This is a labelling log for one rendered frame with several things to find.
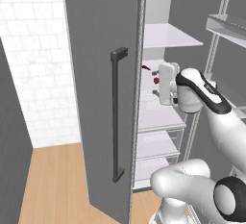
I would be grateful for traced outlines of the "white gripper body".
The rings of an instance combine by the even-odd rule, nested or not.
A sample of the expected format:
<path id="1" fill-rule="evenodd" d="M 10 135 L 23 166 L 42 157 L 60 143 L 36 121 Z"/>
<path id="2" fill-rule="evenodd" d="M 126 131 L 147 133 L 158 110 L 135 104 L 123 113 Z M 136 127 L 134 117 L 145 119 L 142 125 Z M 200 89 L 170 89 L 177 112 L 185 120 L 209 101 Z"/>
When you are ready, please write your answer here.
<path id="1" fill-rule="evenodd" d="M 176 76 L 179 65 L 176 62 L 165 62 L 159 66 L 159 93 L 162 105 L 175 105 L 178 103 Z"/>

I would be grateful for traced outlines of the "white door bin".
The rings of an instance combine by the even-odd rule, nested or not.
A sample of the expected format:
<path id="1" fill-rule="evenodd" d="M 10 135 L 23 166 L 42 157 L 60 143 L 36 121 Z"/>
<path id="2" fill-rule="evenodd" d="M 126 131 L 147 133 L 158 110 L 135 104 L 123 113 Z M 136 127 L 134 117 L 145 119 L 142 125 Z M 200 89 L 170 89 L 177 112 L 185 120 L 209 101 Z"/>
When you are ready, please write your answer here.
<path id="1" fill-rule="evenodd" d="M 228 14 L 209 14 L 206 29 L 246 48 L 246 19 Z"/>

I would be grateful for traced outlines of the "grey fridge door with racks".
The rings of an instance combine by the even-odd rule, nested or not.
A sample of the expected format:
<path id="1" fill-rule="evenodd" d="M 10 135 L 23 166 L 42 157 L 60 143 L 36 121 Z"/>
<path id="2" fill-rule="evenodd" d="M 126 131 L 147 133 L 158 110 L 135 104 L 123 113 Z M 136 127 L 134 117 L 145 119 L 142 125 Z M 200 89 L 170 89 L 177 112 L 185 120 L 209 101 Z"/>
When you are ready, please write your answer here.
<path id="1" fill-rule="evenodd" d="M 219 14 L 246 19 L 246 0 L 222 0 Z M 213 35 L 205 73 L 218 80 L 220 88 L 235 104 L 246 111 L 246 49 Z M 234 174 L 234 167 L 213 143 L 205 110 L 194 115 L 188 141 L 192 144 L 185 158 L 204 160 L 214 181 Z"/>

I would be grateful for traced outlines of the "white fridge shelf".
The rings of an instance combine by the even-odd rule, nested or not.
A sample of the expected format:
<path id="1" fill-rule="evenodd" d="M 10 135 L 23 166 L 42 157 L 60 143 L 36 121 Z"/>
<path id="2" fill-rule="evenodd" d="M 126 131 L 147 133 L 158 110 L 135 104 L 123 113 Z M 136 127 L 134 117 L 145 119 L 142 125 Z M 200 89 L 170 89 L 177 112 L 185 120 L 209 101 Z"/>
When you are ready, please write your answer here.
<path id="1" fill-rule="evenodd" d="M 201 46 L 202 42 L 169 23 L 144 26 L 144 48 Z"/>
<path id="2" fill-rule="evenodd" d="M 154 83 L 153 71 L 159 70 L 159 65 L 164 60 L 143 61 L 151 71 L 141 68 L 138 131 L 140 133 L 185 128 L 186 125 L 180 115 L 172 106 L 160 104 L 159 97 L 152 91 L 159 90 L 159 85 Z"/>

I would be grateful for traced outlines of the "dark grey cabinet panel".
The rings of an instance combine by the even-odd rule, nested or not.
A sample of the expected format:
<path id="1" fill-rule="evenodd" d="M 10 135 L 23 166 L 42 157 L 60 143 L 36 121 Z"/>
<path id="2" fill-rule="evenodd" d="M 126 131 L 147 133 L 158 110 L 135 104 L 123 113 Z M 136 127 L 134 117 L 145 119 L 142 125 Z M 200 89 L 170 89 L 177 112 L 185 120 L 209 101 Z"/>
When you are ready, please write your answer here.
<path id="1" fill-rule="evenodd" d="M 32 152 L 0 38 L 0 224 L 18 224 Z"/>

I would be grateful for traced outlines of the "clear fridge drawer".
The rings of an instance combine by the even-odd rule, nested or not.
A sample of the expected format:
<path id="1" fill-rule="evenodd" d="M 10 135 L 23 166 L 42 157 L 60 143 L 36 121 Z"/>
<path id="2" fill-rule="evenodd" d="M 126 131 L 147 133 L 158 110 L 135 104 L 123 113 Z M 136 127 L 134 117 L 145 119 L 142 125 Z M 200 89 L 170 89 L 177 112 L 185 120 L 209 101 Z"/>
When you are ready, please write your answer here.
<path id="1" fill-rule="evenodd" d="M 136 159 L 138 161 L 180 156 L 184 130 L 155 131 L 137 135 Z"/>
<path id="2" fill-rule="evenodd" d="M 150 187 L 151 175 L 172 163 L 176 162 L 176 158 L 155 158 L 149 160 L 141 160 L 135 163 L 135 184 L 134 190 Z"/>

